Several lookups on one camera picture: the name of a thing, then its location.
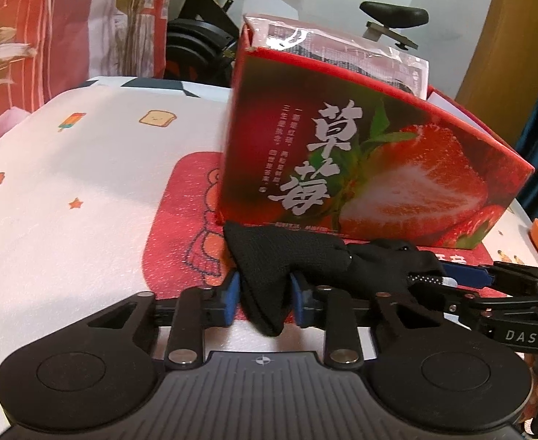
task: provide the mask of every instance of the strawberry image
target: strawberry image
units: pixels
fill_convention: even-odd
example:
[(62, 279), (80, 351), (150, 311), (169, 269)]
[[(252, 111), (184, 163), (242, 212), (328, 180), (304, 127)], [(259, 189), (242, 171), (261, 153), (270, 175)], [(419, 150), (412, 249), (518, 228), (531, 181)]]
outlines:
[(341, 232), (350, 238), (415, 240), (474, 215), (487, 186), (448, 128), (411, 125), (409, 140), (376, 147), (361, 162), (352, 198), (341, 208)]
[(484, 207), (469, 220), (451, 227), (435, 244), (449, 248), (473, 248), (485, 238), (504, 211), (499, 205)]
[(513, 164), (506, 154), (494, 149), (486, 154), (480, 174), (487, 182), (491, 202), (508, 206), (532, 174), (532, 168), (522, 162)]

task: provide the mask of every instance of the red cardboard box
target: red cardboard box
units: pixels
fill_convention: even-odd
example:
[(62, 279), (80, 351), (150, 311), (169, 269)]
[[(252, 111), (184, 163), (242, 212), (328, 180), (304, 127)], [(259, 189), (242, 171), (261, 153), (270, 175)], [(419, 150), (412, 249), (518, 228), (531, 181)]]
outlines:
[(253, 46), (254, 31), (245, 24), (239, 44), (220, 222), (474, 248), (531, 175), (462, 108), (479, 128), (352, 70)]

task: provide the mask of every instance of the strawberry leaf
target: strawberry leaf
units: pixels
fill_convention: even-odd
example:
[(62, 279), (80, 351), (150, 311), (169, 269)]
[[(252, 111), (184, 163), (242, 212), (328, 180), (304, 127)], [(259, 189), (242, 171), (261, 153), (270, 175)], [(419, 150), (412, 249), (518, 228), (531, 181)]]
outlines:
[(326, 179), (328, 193), (331, 197), (335, 197), (343, 189), (343, 179), (339, 175), (332, 175)]
[(390, 132), (371, 137), (371, 139), (365, 142), (403, 142), (404, 140), (415, 139), (417, 136), (418, 134), (414, 132)]
[(324, 158), (322, 157), (322, 149), (316, 149), (313, 152), (310, 152), (308, 155), (309, 164), (315, 169), (319, 169), (324, 163)]
[(461, 236), (456, 242), (455, 248), (471, 250), (483, 241), (483, 238), (485, 238), (485, 235), (487, 235), (487, 233), (489, 233), (488, 221), (482, 224), (472, 235)]
[(358, 137), (350, 139), (350, 155), (355, 162), (361, 158), (361, 144), (359, 144)]
[(387, 119), (387, 114), (385, 114), (385, 107), (383, 101), (380, 99), (375, 107), (375, 113), (373, 114), (373, 119), (371, 120), (371, 133), (370, 137), (380, 136), (385, 132), (385, 129), (389, 127), (389, 119)]
[(379, 145), (379, 143), (371, 142), (371, 140), (361, 142), (361, 159), (366, 161), (371, 155), (371, 152), (373, 152), (375, 148), (379, 147)]

